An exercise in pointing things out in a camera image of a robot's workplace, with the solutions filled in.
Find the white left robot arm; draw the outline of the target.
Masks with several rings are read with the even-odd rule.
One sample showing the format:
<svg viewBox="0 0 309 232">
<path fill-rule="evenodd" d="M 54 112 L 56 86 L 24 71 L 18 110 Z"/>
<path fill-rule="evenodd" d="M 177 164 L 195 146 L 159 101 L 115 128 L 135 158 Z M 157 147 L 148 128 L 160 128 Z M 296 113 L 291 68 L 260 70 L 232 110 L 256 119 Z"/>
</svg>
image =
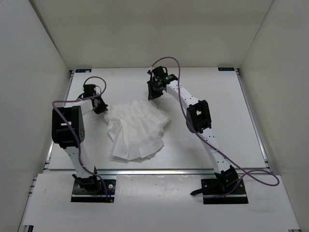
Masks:
<svg viewBox="0 0 309 232">
<path fill-rule="evenodd" d="M 91 193 L 100 191 L 107 194 L 106 184 L 91 164 L 83 146 L 83 116 L 92 111 L 101 114 L 107 110 L 107 104 L 100 95 L 95 95 L 72 101 L 54 101 L 52 107 L 52 139 L 68 154 L 76 170 L 73 175 L 75 181 Z"/>
</svg>

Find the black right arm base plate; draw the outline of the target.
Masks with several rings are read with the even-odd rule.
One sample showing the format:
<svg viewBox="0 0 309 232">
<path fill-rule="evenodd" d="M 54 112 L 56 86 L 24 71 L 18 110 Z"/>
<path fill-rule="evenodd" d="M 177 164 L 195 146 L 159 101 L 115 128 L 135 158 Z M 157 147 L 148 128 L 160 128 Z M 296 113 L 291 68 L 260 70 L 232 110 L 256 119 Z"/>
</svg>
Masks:
<svg viewBox="0 0 309 232">
<path fill-rule="evenodd" d="M 225 188 L 217 179 L 201 179 L 201 188 L 190 193 L 192 196 L 198 194 L 202 194 L 203 204 L 249 203 L 243 180 Z"/>
</svg>

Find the white pleated skirt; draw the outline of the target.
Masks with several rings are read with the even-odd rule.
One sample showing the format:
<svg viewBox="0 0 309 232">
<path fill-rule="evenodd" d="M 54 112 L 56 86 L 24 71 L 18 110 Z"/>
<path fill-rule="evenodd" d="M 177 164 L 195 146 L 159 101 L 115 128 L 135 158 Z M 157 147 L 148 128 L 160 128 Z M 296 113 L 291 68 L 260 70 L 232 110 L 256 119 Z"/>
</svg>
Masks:
<svg viewBox="0 0 309 232">
<path fill-rule="evenodd" d="M 125 161 L 154 156 L 163 146 L 169 116 L 148 100 L 112 105 L 104 114 L 112 139 L 110 153 Z"/>
</svg>

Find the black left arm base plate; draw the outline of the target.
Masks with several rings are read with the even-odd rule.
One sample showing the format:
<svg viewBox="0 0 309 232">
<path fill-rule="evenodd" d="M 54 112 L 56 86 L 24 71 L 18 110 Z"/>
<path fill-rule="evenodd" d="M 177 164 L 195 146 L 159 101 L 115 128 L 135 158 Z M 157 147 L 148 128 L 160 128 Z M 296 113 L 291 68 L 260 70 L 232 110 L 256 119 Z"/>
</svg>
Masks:
<svg viewBox="0 0 309 232">
<path fill-rule="evenodd" d="M 104 179 L 104 183 L 107 192 L 100 180 L 90 184 L 74 180 L 70 201 L 73 203 L 114 203 L 116 179 Z"/>
</svg>

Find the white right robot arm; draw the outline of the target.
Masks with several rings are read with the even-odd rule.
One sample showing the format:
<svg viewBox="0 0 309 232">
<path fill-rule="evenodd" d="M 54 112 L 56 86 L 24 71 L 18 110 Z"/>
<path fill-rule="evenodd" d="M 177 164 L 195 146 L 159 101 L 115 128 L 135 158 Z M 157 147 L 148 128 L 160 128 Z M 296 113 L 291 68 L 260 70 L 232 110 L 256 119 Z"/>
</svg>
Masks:
<svg viewBox="0 0 309 232">
<path fill-rule="evenodd" d="M 161 79 L 153 77 L 147 82 L 149 100 L 154 100 L 167 92 L 173 96 L 181 105 L 187 128 L 191 133 L 197 135 L 202 142 L 213 165 L 216 180 L 208 189 L 218 194 L 226 194 L 233 189 L 239 177 L 231 162 L 222 155 L 216 138 L 211 129 L 211 115 L 209 105 L 205 100 L 199 100 L 189 93 L 176 77 L 171 75 Z"/>
</svg>

